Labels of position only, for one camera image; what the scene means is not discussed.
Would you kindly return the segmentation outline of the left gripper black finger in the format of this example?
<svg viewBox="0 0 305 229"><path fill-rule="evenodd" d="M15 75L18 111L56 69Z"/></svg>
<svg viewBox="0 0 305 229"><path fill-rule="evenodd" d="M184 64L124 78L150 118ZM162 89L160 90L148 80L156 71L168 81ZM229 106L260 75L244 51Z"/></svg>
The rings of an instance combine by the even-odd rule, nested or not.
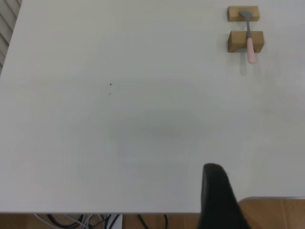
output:
<svg viewBox="0 0 305 229"><path fill-rule="evenodd" d="M249 229L224 168L203 166L199 229Z"/></svg>

